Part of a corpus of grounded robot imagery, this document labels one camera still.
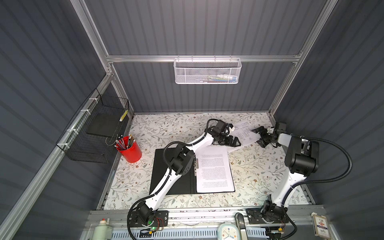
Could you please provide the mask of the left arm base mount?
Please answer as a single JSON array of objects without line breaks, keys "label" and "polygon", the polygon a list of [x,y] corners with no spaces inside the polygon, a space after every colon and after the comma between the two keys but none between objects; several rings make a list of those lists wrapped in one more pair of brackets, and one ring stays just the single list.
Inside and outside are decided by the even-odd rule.
[{"label": "left arm base mount", "polygon": [[139,227],[166,227],[169,220],[169,211],[156,211],[151,223],[143,221],[136,210],[132,211],[128,217],[128,225],[131,228]]}]

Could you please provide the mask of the printed paper sheet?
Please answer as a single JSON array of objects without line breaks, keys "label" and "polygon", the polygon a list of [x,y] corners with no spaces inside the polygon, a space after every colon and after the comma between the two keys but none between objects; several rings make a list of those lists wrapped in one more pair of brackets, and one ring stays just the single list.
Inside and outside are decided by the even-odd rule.
[{"label": "printed paper sheet", "polygon": [[227,147],[199,148],[196,160],[196,189],[199,194],[233,193],[235,191]]}]

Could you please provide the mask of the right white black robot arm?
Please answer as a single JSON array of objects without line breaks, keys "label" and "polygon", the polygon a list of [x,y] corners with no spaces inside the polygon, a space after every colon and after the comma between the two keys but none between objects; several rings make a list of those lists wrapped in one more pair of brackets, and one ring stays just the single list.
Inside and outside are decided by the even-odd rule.
[{"label": "right white black robot arm", "polygon": [[287,147],[283,179],[265,201],[260,216],[267,222],[284,217],[283,210],[287,210],[289,201],[293,196],[295,183],[305,180],[309,175],[315,173],[319,168],[319,149],[317,141],[310,141],[300,137],[288,135],[287,124],[278,122],[273,128],[263,126],[253,129],[252,132],[259,134],[257,143],[265,148],[268,144],[276,147]]}]

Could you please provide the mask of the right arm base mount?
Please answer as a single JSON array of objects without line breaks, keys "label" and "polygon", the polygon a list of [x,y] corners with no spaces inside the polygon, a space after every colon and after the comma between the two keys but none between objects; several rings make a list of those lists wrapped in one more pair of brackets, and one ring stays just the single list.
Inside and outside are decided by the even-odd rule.
[{"label": "right arm base mount", "polygon": [[262,208],[248,208],[246,214],[250,224],[286,224],[289,222],[280,208],[269,211],[264,211]]}]

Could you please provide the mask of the paper sheet with technical drawing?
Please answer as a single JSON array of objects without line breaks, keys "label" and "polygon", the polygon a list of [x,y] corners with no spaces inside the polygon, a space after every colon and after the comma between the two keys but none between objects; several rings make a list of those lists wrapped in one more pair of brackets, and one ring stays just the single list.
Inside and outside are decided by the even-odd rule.
[{"label": "paper sheet with technical drawing", "polygon": [[247,147],[251,144],[254,144],[261,137],[259,134],[252,132],[252,130],[256,129],[256,126],[253,126],[251,122],[241,121],[234,124],[235,130],[231,133],[232,136],[238,137],[241,146],[239,147],[227,147],[228,153],[234,152],[241,148]]}]

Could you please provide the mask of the orange black file folder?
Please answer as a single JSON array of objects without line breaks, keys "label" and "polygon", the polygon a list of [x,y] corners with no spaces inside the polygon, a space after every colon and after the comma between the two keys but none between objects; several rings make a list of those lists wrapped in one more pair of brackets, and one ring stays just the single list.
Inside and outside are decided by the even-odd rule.
[{"label": "orange black file folder", "polygon": [[196,189],[196,167],[197,160],[195,159],[191,169],[184,176],[172,174],[164,185],[163,191],[169,189],[167,195],[199,194]]}]

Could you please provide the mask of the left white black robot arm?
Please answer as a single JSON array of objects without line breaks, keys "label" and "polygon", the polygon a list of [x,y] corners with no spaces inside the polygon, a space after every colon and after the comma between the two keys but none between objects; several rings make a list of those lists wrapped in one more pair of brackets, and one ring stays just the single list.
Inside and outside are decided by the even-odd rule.
[{"label": "left white black robot arm", "polygon": [[156,216],[164,197],[182,176],[188,174],[196,159],[197,153],[203,148],[218,145],[240,147],[238,138],[231,135],[235,130],[233,124],[218,119],[209,119],[204,133],[192,142],[173,141],[166,145],[162,159],[166,164],[166,172],[151,194],[139,199],[132,205],[142,223],[150,225]]}]

